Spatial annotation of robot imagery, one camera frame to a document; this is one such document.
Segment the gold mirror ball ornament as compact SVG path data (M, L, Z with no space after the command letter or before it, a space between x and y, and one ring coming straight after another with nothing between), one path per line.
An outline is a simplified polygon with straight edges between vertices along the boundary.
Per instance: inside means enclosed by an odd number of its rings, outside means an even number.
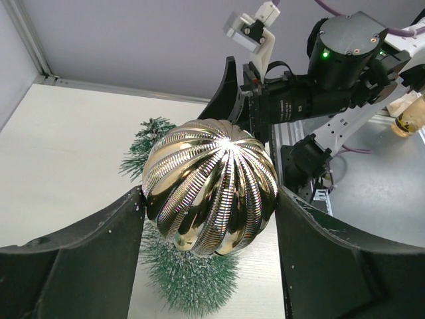
M191 120L152 147L142 173L150 222L177 249L227 255L275 211L278 176L262 142L226 120Z

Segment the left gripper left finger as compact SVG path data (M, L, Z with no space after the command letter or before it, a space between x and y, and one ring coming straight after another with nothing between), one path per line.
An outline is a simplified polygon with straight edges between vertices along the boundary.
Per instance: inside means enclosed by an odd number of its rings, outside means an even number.
M59 231L1 248L1 317L127 318L144 214L136 186Z

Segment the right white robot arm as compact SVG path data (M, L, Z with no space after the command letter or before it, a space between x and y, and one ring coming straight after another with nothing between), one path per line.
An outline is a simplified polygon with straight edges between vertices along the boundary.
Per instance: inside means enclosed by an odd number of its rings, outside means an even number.
M287 69L279 78L261 79L252 63L244 65L238 85L236 63L227 58L222 82L201 118L240 124L266 142L268 126L374 104L396 87L411 56L384 42L387 29L368 15L324 18L307 41L308 71Z

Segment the small frosted christmas tree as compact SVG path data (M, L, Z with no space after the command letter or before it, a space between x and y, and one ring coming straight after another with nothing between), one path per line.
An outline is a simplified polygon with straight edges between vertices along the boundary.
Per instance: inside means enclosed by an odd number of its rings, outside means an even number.
M143 167L155 142L175 128L163 117L141 123L120 166L131 181L141 181ZM197 257L165 241L149 220L143 226L139 261L147 267L148 284L157 289L166 307L189 318L218 312L237 289L236 255Z

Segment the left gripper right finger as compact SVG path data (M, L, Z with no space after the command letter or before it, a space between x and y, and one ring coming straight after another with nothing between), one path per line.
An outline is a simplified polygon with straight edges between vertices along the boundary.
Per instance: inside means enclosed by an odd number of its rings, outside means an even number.
M372 235L280 187L287 318L423 318L424 249Z

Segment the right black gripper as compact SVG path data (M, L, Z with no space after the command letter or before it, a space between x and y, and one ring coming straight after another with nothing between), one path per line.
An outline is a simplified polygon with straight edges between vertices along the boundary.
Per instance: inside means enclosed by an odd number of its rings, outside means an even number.
M308 75L296 75L291 69L279 78L261 82L259 72L249 62L243 65L243 79L238 124L258 140L270 139L274 124L333 116L346 111L351 103L351 89L324 90ZM235 122L237 96L236 60L228 56L218 89L197 119Z

